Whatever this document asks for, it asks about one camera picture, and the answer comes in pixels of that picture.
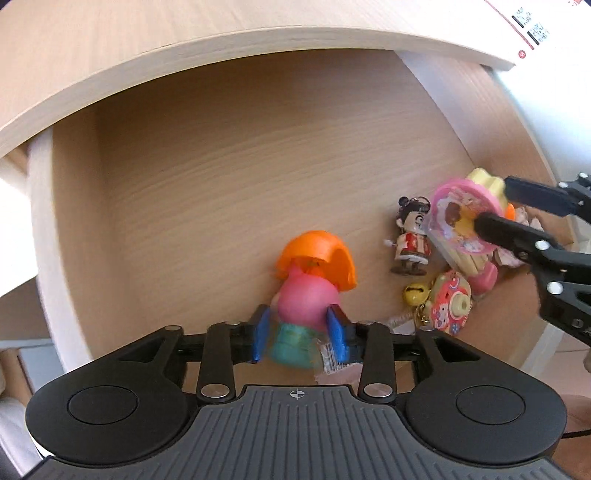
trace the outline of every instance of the barcode label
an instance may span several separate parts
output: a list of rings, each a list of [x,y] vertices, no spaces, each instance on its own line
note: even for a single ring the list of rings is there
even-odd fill
[[[536,45],[540,45],[548,36],[550,32],[546,30],[541,23],[536,23],[531,30],[527,32],[527,34],[531,37],[533,41],[535,41]]]
[[[512,17],[521,28],[524,28],[531,20],[531,12],[528,12],[523,7],[521,7],[517,12],[515,12]]]

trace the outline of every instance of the orange object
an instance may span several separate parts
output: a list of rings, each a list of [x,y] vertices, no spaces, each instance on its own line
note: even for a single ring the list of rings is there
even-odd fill
[[[309,275],[325,278],[338,291],[357,286],[351,254],[342,240],[332,233],[315,230],[294,238],[277,261],[279,278],[287,278],[292,265]]]
[[[505,218],[515,222],[515,206],[512,203],[507,205],[507,210],[505,210]]]

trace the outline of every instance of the yellow bell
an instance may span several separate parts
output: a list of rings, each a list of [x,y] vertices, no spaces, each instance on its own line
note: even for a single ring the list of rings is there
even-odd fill
[[[411,283],[404,287],[402,297],[411,307],[418,307],[427,301],[429,298],[429,291],[429,287],[424,283]]]

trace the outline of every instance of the drawer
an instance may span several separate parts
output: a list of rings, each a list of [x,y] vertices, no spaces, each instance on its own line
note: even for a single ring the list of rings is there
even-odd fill
[[[475,166],[551,182],[502,89],[477,64],[377,50],[292,51],[153,80],[74,113],[30,148],[39,285],[66,369],[164,325],[247,319],[279,288],[294,236],[330,231],[359,286],[352,320],[404,310],[389,272],[402,195]],[[547,229],[571,241],[563,220]],[[443,267],[434,255],[431,275]],[[543,328],[534,280],[504,279],[462,338],[518,364]],[[308,383],[263,362],[238,384]]]

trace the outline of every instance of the red line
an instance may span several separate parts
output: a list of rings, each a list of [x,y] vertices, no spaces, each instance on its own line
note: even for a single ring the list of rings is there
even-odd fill
[[[505,21],[506,21],[506,22],[507,22],[507,23],[508,23],[508,24],[511,26],[511,28],[517,32],[517,34],[518,34],[518,35],[519,35],[521,38],[523,38],[523,41],[524,41],[525,43],[527,43],[527,44],[530,46],[530,48],[531,48],[532,50],[534,49],[534,46],[533,46],[533,45],[532,45],[532,44],[529,42],[529,40],[527,40],[527,38],[525,38],[525,35],[524,35],[523,33],[521,33],[521,32],[520,32],[520,31],[517,29],[517,27],[516,27],[516,26],[515,26],[515,25],[514,25],[514,24],[513,24],[513,23],[512,23],[512,22],[511,22],[511,21],[510,21],[510,20],[509,20],[509,19],[508,19],[506,16],[505,16],[505,15],[503,15],[501,12],[499,12],[499,11],[496,9],[496,7],[495,7],[495,6],[494,6],[492,3],[490,3],[488,0],[484,0],[484,1],[485,1],[487,4],[489,4],[489,5],[490,5],[490,7],[491,7],[491,8],[492,8],[492,9],[493,9],[495,12],[497,12],[497,13],[498,13],[498,14],[501,16],[501,18],[502,18],[503,20],[505,20]]]

